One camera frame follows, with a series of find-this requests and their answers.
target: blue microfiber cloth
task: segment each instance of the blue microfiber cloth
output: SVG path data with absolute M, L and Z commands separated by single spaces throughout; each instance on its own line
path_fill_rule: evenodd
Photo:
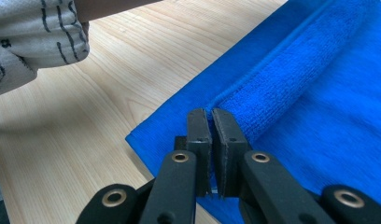
M 154 175 L 199 107 L 232 112 L 306 189 L 381 203 L 381 2 L 289 0 L 126 137 Z M 236 199 L 198 203 L 242 222 Z

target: light wood surface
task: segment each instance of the light wood surface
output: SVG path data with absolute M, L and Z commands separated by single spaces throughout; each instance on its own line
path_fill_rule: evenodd
M 0 96 L 11 223 L 75 223 L 97 190 L 150 180 L 124 137 L 284 2 L 163 1 L 91 22 L 85 61 Z M 196 222 L 216 221 L 198 208 Z

